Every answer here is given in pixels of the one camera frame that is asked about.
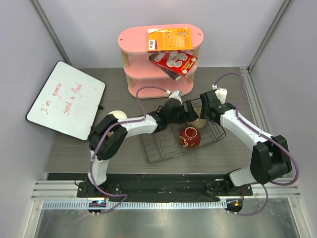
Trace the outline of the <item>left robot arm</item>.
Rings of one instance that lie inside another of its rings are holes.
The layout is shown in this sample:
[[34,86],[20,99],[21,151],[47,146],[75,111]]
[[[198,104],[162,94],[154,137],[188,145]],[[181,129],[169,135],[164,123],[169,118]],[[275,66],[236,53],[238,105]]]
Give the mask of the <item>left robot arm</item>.
[[91,150],[91,164],[88,172],[90,184],[88,192],[95,198],[105,193],[107,168],[110,159],[118,152],[126,138],[154,134],[165,130],[170,124],[183,124],[195,121],[199,115],[188,100],[185,104],[178,99],[168,101],[155,111],[143,116],[118,119],[114,115],[107,115],[89,135]]

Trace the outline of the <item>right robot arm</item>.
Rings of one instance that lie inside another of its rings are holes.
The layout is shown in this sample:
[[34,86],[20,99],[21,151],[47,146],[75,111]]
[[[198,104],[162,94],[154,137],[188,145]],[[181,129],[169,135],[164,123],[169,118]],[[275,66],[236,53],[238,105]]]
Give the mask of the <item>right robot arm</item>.
[[208,119],[234,133],[251,150],[250,165],[224,176],[224,191],[230,196],[239,193],[243,185],[266,184],[292,171],[287,140],[272,136],[245,119],[230,103],[223,103],[216,90],[200,94],[200,118]]

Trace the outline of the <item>tan bowl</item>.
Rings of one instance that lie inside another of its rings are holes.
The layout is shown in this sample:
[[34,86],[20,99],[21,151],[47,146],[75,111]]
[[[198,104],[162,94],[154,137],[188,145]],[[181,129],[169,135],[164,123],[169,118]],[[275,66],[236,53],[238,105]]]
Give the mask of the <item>tan bowl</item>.
[[207,124],[207,120],[206,119],[201,119],[200,118],[201,109],[202,109],[202,107],[194,108],[194,111],[197,114],[198,118],[195,121],[186,122],[188,126],[194,127],[195,129],[201,129]]

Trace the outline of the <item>red patterned bowl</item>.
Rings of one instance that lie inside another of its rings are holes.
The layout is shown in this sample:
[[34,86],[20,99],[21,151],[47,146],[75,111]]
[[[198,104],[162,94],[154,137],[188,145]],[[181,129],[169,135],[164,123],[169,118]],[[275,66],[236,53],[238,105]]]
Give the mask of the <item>red patterned bowl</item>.
[[184,127],[178,136],[179,144],[186,149],[194,149],[201,142],[200,132],[191,126]]

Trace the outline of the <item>black wire dish rack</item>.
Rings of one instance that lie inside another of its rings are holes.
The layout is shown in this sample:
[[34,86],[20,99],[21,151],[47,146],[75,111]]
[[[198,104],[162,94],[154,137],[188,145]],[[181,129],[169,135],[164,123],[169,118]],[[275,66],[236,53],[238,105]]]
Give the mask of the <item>black wire dish rack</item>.
[[[186,112],[185,102],[183,102],[183,107]],[[191,100],[191,102],[193,108],[202,107],[202,102],[198,98]],[[155,131],[152,134],[139,135],[146,162],[150,164],[184,155],[199,148],[215,144],[226,136],[226,132],[222,126],[207,121],[207,124],[203,128],[198,129],[201,134],[199,146],[194,149],[186,149],[179,144],[178,136],[180,131],[187,126],[186,121],[181,124],[172,123],[168,126],[158,126],[159,131]]]

